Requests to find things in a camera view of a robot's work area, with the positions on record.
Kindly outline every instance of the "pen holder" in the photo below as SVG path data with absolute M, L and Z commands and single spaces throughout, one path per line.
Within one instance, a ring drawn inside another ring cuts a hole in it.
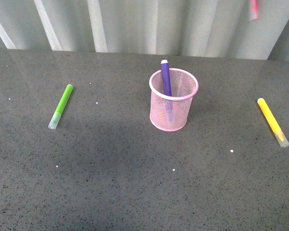
M 151 92 L 150 120 L 163 131 L 177 131 L 187 122 L 193 96 L 198 91 L 198 81 L 187 71 L 170 68 L 172 96 L 164 95 L 161 71 L 149 81 Z

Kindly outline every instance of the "pink cup rim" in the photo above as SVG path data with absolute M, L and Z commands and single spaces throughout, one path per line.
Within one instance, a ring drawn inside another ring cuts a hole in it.
M 158 70 L 150 77 L 150 80 L 149 80 L 150 88 L 156 95 L 158 95 L 159 97 L 162 97 L 162 98 L 164 98 L 166 100 L 181 101 L 181 100 L 189 99 L 189 98 L 193 97 L 197 93 L 199 84 L 198 84 L 197 79 L 191 73 L 189 73 L 187 71 L 184 71 L 182 69 L 178 69 L 178 68 L 169 68 L 169 70 L 180 71 L 180 72 L 184 72 L 184 73 L 188 74 L 196 83 L 195 89 L 193 90 L 192 93 L 190 93 L 190 94 L 188 94 L 186 96 L 183 96 L 183 97 L 172 97 L 172 96 L 164 95 L 164 94 L 158 92 L 152 85 L 152 79 L 154 78 L 154 76 L 161 72 L 161 70 Z

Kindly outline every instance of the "purple marker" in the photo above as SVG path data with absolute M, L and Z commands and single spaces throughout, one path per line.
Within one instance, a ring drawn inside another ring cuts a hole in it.
M 166 59 L 162 60 L 160 67 L 162 69 L 164 95 L 172 96 L 168 61 Z

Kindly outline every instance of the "marker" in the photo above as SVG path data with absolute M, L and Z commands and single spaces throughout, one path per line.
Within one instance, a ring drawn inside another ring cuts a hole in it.
M 260 18 L 259 16 L 259 0 L 250 0 L 250 21 Z
M 281 130 L 280 126 L 278 125 L 274 115 L 272 114 L 269 106 L 266 104 L 266 101 L 263 98 L 259 98 L 257 101 L 260 109 L 262 110 L 262 113 L 264 114 L 264 117 L 268 121 L 276 139 L 278 140 L 278 143 L 281 147 L 285 148 L 289 146 L 289 142 L 286 139 L 283 131 Z
M 160 67 L 162 70 L 164 95 L 172 96 L 168 61 L 166 59 L 162 60 L 162 62 L 160 63 Z
M 64 93 L 61 97 L 61 100 L 57 106 L 57 109 L 55 110 L 55 112 L 53 114 L 53 117 L 52 117 L 52 119 L 48 125 L 48 128 L 50 128 L 50 129 L 56 129 L 57 128 L 59 120 L 62 116 L 62 113 L 66 107 L 66 103 L 67 103 L 72 91 L 73 91 L 73 86 L 71 84 L 68 84 L 66 87 L 66 90 L 64 91 Z

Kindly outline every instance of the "pink mesh pen holder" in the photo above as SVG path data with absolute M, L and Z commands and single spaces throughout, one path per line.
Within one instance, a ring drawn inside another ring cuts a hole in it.
M 158 129 L 177 131 L 187 122 L 193 96 L 198 91 L 198 81 L 187 71 L 177 68 L 170 68 L 169 71 L 172 96 L 164 95 L 160 70 L 150 78 L 150 120 Z

